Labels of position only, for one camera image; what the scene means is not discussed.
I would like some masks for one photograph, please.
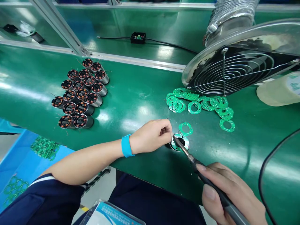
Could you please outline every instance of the fan grille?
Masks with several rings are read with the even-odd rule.
[[[229,95],[287,68],[296,56],[224,47],[194,72],[187,88],[204,95]]]

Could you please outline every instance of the green pcb pile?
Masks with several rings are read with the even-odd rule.
[[[54,160],[56,157],[56,152],[59,149],[59,144],[54,141],[50,141],[45,137],[37,137],[35,141],[30,146],[39,157],[47,158],[50,161]]]
[[[5,195],[8,195],[7,199],[3,202],[3,206],[6,208],[10,203],[12,203],[20,194],[22,194],[27,188],[29,184],[26,181],[18,178],[17,176],[13,176],[8,185],[3,190]]]
[[[233,110],[232,108],[228,107],[228,101],[226,97],[206,97],[204,95],[200,96],[199,94],[193,93],[188,89],[180,87],[175,89],[173,93],[167,94],[167,105],[172,112],[181,113],[185,110],[186,105],[180,98],[191,101],[187,106],[187,110],[189,111],[189,113],[199,114],[201,112],[201,109],[207,111],[215,111],[221,117],[220,127],[227,132],[234,131],[235,124],[231,120],[233,118]],[[193,111],[192,106],[195,106],[197,110]],[[231,128],[225,128],[224,122],[230,123]]]

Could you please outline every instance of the right hand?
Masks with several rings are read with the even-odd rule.
[[[197,164],[197,169],[227,194],[251,225],[268,225],[264,205],[255,197],[251,188],[232,170],[219,162],[207,167]],[[207,213],[219,225],[235,225],[230,215],[224,212],[216,190],[207,184],[203,187],[202,203]]]

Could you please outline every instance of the blue tray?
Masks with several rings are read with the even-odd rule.
[[[37,134],[24,130],[0,163],[0,213],[5,209],[3,203],[8,197],[3,190],[12,176],[31,184],[48,167],[74,152],[60,146],[53,161],[41,158],[30,149],[37,137]]]

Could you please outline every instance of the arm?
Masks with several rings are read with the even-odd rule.
[[[153,152],[170,142],[172,135],[169,120],[151,120],[129,137],[132,154]],[[52,173],[62,183],[81,185],[120,157],[123,157],[121,139],[73,152],[42,175]]]

